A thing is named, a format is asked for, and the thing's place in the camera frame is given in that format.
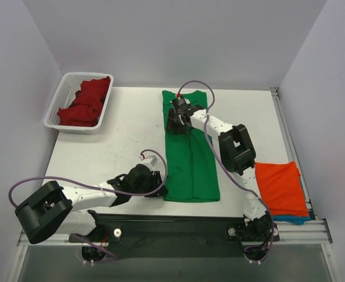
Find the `folded blue t shirt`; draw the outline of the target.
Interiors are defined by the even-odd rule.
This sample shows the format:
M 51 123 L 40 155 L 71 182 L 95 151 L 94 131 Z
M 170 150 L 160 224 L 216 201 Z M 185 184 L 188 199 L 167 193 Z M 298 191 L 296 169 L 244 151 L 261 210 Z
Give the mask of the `folded blue t shirt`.
M 308 217 L 301 217 L 301 216 L 290 216 L 290 215 L 278 215 L 273 217 L 274 221 L 285 221 L 291 224 L 295 224 L 298 226 L 303 225 L 304 223 L 311 221 L 311 218 Z

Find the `dark red t shirt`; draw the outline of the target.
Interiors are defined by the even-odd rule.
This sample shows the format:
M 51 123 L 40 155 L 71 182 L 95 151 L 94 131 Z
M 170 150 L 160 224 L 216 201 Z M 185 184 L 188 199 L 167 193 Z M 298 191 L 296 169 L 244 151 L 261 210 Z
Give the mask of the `dark red t shirt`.
M 62 126 L 94 127 L 102 113 L 110 86 L 109 76 L 83 81 L 68 108 L 59 108 L 57 115 Z

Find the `aluminium frame rail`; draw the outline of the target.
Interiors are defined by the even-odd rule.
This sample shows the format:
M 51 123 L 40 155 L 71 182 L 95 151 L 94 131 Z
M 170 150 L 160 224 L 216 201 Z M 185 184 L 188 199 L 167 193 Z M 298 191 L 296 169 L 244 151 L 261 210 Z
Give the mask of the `aluminium frame rail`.
M 106 260 L 157 257 L 236 257 L 242 248 L 260 245 L 269 234 L 274 245 L 330 244 L 324 220 L 301 226 L 258 221 L 260 235 L 248 233 L 243 217 L 244 193 L 216 170 L 221 199 L 215 203 L 174 203 L 121 192 L 108 181 L 137 165 L 163 170 L 165 151 L 163 97 L 160 88 L 110 88 L 104 121 L 94 135 L 60 133 L 45 183 L 15 207 L 23 232 L 32 244 L 68 236 L 74 244 L 92 247 Z

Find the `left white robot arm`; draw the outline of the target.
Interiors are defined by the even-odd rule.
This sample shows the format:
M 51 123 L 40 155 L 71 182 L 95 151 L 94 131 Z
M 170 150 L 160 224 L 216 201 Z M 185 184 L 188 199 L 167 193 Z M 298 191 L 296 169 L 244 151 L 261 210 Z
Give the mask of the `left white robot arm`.
M 128 173 L 95 186 L 72 180 L 62 186 L 63 177 L 46 176 L 47 181 L 22 203 L 15 206 L 29 242 L 41 243 L 55 233 L 76 233 L 88 241 L 102 238 L 103 227 L 93 213 L 95 207 L 114 207 L 133 196 L 163 197 L 167 194 L 167 174 L 161 174 L 149 160 L 143 160 Z

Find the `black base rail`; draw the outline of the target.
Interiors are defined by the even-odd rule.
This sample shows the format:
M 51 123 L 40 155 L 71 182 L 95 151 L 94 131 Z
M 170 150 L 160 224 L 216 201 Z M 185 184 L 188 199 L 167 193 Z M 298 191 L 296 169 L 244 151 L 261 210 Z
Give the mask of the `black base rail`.
M 147 216 L 100 214 L 87 236 L 69 234 L 69 242 L 82 243 L 86 259 L 107 258 L 233 258 L 264 260 L 280 240 L 273 235 L 252 237 L 243 217 Z

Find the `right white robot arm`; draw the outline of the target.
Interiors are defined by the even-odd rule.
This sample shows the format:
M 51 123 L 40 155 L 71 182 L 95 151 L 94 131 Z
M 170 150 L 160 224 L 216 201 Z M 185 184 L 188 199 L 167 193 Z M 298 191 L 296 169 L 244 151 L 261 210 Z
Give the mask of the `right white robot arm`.
M 209 114 L 208 109 L 192 105 L 183 96 L 170 102 L 167 131 L 175 134 L 188 129 L 200 130 L 209 142 L 216 140 L 217 153 L 213 145 L 209 147 L 222 170 L 242 191 L 245 234 L 252 240 L 261 236 L 269 237 L 274 232 L 273 216 L 261 198 L 255 175 L 256 152 L 247 128 L 226 123 Z

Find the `green t shirt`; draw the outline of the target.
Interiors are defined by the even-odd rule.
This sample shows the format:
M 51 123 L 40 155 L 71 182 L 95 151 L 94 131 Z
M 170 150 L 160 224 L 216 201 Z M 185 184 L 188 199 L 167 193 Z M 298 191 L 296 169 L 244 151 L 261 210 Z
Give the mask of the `green t shirt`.
M 215 158 L 202 131 L 193 129 L 181 135 L 166 131 L 165 155 L 168 166 L 165 201 L 220 201 Z

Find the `folded orange t shirt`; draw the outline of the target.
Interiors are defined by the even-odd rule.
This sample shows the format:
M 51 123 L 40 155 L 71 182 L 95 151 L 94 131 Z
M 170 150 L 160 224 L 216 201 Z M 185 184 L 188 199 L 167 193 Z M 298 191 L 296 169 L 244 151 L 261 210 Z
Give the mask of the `folded orange t shirt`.
M 255 175 L 262 200 L 272 216 L 308 217 L 300 172 L 295 162 L 285 164 L 256 163 Z

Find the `white plastic basket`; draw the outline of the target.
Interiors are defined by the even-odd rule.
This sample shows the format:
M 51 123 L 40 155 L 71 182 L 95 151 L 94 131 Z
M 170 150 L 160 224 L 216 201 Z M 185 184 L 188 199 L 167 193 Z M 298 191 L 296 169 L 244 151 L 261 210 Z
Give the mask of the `white plastic basket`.
M 76 97 L 75 93 L 80 90 L 80 86 L 84 81 L 90 81 L 92 79 L 103 79 L 109 77 L 110 84 L 104 100 L 102 112 L 98 118 L 97 124 L 92 127 L 84 126 L 65 126 L 60 125 L 60 117 L 58 116 L 58 110 L 60 108 L 67 108 Z M 53 95 L 50 105 L 47 109 L 43 124 L 51 129 L 55 129 L 59 132 L 74 133 L 83 135 L 95 135 L 102 125 L 102 121 L 105 116 L 107 104 L 109 102 L 114 77 L 108 73 L 96 73 L 96 72 L 68 72 L 62 76 L 61 81 Z

